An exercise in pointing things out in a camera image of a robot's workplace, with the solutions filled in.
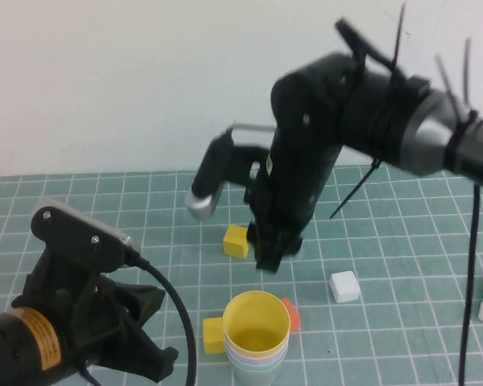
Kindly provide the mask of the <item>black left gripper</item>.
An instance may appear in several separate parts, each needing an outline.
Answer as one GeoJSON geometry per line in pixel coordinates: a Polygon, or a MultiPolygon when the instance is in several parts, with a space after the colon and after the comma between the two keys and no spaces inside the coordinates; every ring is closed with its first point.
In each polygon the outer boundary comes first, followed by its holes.
{"type": "Polygon", "coordinates": [[[89,366],[122,370],[127,349],[152,348],[144,324],[165,291],[100,277],[78,297],[67,289],[22,293],[0,314],[0,385],[53,385],[89,366]]]}

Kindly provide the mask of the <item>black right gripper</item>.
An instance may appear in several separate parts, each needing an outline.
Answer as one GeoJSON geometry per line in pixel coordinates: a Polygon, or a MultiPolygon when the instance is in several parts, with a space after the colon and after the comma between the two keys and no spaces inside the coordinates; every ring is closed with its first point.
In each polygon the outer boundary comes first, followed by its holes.
{"type": "Polygon", "coordinates": [[[259,164],[246,195],[254,214],[247,241],[256,268],[276,273],[284,257],[301,249],[301,233],[313,216],[341,142],[329,128],[278,128],[270,148],[245,146],[244,151],[259,164]]]}

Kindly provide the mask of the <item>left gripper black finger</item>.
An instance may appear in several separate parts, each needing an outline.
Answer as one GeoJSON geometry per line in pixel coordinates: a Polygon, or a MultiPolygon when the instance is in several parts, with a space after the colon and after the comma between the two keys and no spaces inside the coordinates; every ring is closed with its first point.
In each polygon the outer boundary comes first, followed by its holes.
{"type": "Polygon", "coordinates": [[[161,382],[173,373],[178,355],[173,347],[127,349],[121,355],[122,370],[161,382]]]}

